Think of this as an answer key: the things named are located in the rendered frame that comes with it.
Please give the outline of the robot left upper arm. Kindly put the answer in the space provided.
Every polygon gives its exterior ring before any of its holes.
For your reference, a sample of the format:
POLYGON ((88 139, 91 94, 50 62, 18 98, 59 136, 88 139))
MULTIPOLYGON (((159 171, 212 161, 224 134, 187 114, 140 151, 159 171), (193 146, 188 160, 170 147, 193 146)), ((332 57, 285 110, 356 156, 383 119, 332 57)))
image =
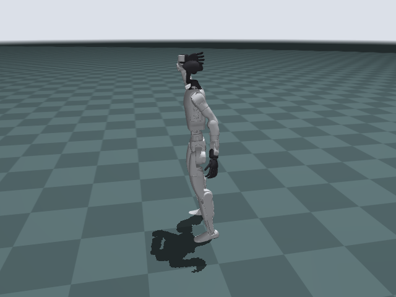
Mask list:
POLYGON ((191 95, 191 101, 193 105, 199 109, 204 117, 206 117, 209 121, 207 122, 207 127, 209 128, 209 122, 214 120, 218 124, 218 120, 213 114, 212 110, 209 108, 204 96, 201 93, 193 93, 191 95))

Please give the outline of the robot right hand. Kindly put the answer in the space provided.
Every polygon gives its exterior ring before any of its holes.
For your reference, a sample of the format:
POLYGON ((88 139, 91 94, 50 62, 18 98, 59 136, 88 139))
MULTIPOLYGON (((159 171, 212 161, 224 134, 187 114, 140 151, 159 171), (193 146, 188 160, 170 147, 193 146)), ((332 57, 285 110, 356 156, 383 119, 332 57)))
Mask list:
MULTIPOLYGON (((195 61, 204 61, 205 59, 198 59, 198 58, 203 58, 204 57, 204 55, 202 55, 202 56, 197 56, 197 55, 200 55, 200 54, 203 54, 204 52, 201 52, 201 53, 192 53, 192 54, 190 54, 189 56, 188 56, 188 54, 180 54, 180 55, 185 55, 185 57, 184 57, 184 62, 180 62, 181 64, 184 64, 185 62, 188 62, 188 61, 192 61, 192 60, 195 60, 195 61)), ((203 62, 199 62, 200 64, 204 64, 203 62)))

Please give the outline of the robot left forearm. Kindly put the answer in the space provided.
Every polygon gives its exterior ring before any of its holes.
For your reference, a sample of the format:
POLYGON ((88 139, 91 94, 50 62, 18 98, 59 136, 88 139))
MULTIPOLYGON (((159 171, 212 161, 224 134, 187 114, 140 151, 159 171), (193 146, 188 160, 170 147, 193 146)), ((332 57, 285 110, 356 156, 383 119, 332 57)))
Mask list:
MULTIPOLYGON (((219 127, 216 121, 211 120, 209 122, 209 136, 210 136, 210 149, 214 150, 214 155, 218 156, 219 154, 219 135, 220 135, 220 131, 219 131, 219 127)), ((210 151, 210 150, 209 150, 210 151)))

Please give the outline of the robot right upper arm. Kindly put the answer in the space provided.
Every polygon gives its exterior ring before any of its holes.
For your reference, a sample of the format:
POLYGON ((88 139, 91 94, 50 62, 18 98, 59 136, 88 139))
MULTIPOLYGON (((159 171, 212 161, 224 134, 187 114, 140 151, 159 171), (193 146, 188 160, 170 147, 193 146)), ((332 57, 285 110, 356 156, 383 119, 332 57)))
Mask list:
MULTIPOLYGON (((176 64, 176 67, 177 67, 178 72, 181 71, 181 75, 182 75, 182 78, 183 78, 183 81, 185 84, 185 89, 187 89, 188 87, 191 86, 191 84, 186 83, 186 70, 183 67, 179 67, 178 63, 176 64)), ((192 77, 190 77, 190 79, 192 79, 192 77)))

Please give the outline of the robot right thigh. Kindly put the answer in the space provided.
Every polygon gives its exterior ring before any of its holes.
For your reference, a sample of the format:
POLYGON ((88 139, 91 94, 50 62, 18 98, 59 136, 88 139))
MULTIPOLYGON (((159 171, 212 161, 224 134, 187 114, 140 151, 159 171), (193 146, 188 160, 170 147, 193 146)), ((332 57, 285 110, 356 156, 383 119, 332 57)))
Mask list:
MULTIPOLYGON (((188 146, 187 146, 187 153, 186 153, 186 165, 187 165, 187 170, 188 170, 188 173, 189 173, 189 159, 190 159, 190 154, 191 154, 192 152, 191 152, 191 149, 190 149, 190 146, 189 146, 189 144, 188 144, 188 146)), ((206 178, 204 177, 204 185, 206 184, 206 178)))

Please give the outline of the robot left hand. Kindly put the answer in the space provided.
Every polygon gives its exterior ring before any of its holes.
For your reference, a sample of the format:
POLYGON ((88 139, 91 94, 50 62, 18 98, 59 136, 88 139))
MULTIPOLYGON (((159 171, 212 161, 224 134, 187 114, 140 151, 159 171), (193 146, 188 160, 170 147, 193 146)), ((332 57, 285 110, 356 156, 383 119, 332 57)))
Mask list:
POLYGON ((208 178, 214 178, 218 173, 218 162, 217 162, 218 156, 214 155, 213 149, 210 149, 209 151, 209 158, 211 159, 207 167, 204 169, 204 171, 206 171, 208 167, 210 167, 210 169, 209 169, 209 173, 205 177, 209 176, 208 178))

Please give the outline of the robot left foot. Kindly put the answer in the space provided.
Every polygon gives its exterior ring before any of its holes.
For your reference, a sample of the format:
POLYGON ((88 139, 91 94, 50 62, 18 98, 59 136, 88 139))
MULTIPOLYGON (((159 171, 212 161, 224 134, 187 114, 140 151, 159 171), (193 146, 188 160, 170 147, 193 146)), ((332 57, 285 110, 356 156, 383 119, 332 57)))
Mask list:
POLYGON ((211 234, 211 235, 209 235, 209 232, 206 231, 206 232, 202 233, 201 235, 195 236, 194 241, 196 243, 201 243, 201 242, 208 241, 210 239, 214 239, 217 237, 219 237, 219 232, 217 230, 214 230, 214 234, 211 234))

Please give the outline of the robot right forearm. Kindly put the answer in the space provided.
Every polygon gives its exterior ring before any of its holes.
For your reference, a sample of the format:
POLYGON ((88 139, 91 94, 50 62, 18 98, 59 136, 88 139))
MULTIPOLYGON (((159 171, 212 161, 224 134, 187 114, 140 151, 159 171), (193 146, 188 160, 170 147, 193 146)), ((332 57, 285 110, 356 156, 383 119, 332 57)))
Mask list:
POLYGON ((185 55, 178 56, 178 66, 179 67, 182 67, 183 64, 181 64, 180 62, 184 62, 184 57, 185 57, 185 55))

